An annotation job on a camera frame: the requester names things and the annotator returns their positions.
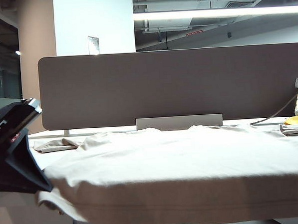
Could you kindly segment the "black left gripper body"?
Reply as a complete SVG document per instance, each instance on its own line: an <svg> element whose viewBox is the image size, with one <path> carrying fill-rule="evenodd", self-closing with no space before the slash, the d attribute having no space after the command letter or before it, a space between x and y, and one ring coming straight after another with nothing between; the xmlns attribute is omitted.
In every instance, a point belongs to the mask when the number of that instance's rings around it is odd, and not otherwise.
<svg viewBox="0 0 298 224"><path fill-rule="evenodd" d="M35 98L10 103L0 109L0 146L13 143L20 132L42 113Z"/></svg>

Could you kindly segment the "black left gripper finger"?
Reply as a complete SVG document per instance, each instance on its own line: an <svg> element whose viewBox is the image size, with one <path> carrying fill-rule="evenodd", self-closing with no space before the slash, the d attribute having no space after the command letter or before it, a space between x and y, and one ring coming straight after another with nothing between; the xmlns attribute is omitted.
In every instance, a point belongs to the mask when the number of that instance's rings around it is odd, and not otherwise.
<svg viewBox="0 0 298 224"><path fill-rule="evenodd" d="M12 169L10 165L5 162L7 154L0 155L0 191L13 192L10 184L10 173Z"/></svg>
<svg viewBox="0 0 298 224"><path fill-rule="evenodd" d="M6 151L5 162L12 169L12 173L10 173L12 191L22 193L36 193L39 190L50 192L53 186L37 165L29 149L27 132L27 129L20 131Z"/></svg>

